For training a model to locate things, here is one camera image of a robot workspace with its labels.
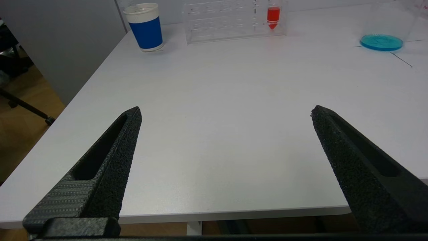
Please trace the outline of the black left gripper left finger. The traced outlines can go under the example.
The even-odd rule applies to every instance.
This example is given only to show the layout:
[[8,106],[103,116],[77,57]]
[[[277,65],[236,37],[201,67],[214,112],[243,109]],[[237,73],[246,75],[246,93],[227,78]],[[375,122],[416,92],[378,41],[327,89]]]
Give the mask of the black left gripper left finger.
[[137,106],[119,115],[25,216],[27,232],[52,218],[119,218],[141,123]]

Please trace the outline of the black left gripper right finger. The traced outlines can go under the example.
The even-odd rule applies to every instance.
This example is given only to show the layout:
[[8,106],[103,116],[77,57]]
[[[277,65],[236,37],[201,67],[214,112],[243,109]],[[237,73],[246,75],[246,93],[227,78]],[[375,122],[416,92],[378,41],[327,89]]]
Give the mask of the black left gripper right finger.
[[428,187],[334,111],[317,105],[315,132],[359,227],[427,233]]

